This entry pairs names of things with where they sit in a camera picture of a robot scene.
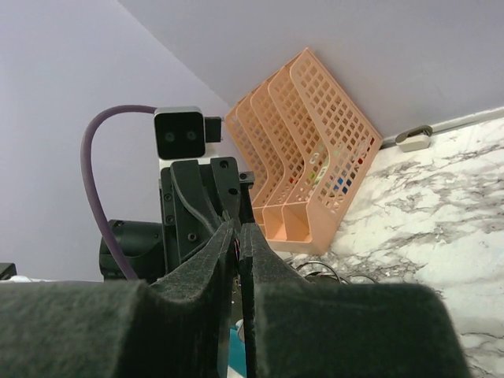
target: black felt padding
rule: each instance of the black felt padding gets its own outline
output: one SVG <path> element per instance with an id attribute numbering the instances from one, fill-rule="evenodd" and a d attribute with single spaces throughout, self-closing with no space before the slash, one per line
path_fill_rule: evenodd
<path id="1" fill-rule="evenodd" d="M 258 376 L 469 377 L 450 318 L 419 285 L 265 284 Z"/>
<path id="2" fill-rule="evenodd" d="M 0 377 L 201 377 L 227 371 L 232 221 L 149 287 L 0 285 Z"/>

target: peach plastic organizer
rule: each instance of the peach plastic organizer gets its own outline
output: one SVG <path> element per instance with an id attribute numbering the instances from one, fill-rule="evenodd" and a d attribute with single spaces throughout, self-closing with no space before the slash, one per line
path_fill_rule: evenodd
<path id="1" fill-rule="evenodd" d="M 241 100 L 226 126 L 254 170 L 254 216 L 270 246 L 324 254 L 382 137 L 308 49 Z"/>

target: purple cable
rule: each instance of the purple cable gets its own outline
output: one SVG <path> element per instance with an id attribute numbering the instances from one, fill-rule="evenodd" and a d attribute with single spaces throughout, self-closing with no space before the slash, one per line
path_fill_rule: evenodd
<path id="1" fill-rule="evenodd" d="M 96 130 L 100 125 L 111 116 L 122 113 L 149 113 L 154 114 L 156 108 L 152 106 L 144 105 L 120 105 L 108 108 L 97 115 L 87 126 L 84 132 L 84 137 L 82 138 L 82 144 L 80 145 L 80 170 L 82 172 L 82 180 L 84 181 L 84 189 L 86 190 L 87 200 L 91 206 L 91 211 L 93 212 L 94 220 L 98 225 L 100 232 L 102 233 L 103 240 L 108 246 L 110 253 L 112 254 L 114 260 L 119 266 L 127 280 L 137 280 L 138 277 L 133 270 L 132 266 L 129 265 L 126 256 L 124 256 L 119 243 L 116 241 L 112 233 L 112 229 L 109 226 L 109 222 L 103 212 L 102 203 L 98 196 L 96 190 L 95 177 L 93 176 L 93 167 L 91 164 L 91 144 L 93 143 L 93 137 L 95 136 Z"/>

